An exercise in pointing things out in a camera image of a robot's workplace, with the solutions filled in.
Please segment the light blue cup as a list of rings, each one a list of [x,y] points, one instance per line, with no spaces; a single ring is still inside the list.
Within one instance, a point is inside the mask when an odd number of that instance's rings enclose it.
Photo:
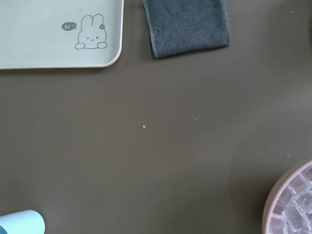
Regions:
[[[36,211],[26,210],[0,217],[1,234],[43,234],[45,222]]]

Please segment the pile of clear ice cubes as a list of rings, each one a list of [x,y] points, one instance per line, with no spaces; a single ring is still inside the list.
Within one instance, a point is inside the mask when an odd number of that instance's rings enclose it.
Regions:
[[[296,175],[281,192],[269,222],[270,234],[312,232],[312,167]]]

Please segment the grey folded cloth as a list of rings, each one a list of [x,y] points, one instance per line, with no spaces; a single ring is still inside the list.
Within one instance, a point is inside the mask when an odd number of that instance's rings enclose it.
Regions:
[[[145,0],[143,6],[157,58],[230,44],[223,0]]]

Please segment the pink bowl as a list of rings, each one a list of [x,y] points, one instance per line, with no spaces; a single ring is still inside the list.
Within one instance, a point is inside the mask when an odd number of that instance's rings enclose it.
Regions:
[[[292,167],[288,171],[286,171],[283,176],[275,183],[273,188],[271,189],[268,198],[265,203],[263,216],[262,216],[262,233],[269,233],[269,224],[271,220],[271,216],[273,214],[273,209],[275,204],[277,203],[278,198],[280,197],[283,190],[289,184],[289,182],[295,178],[300,172],[304,169],[308,168],[312,165],[312,160],[306,160],[301,162],[300,164]]]

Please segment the cream rabbit tray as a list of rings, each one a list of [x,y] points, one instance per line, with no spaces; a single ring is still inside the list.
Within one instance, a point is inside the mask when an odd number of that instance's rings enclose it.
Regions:
[[[122,49],[122,0],[3,0],[1,69],[112,65]]]

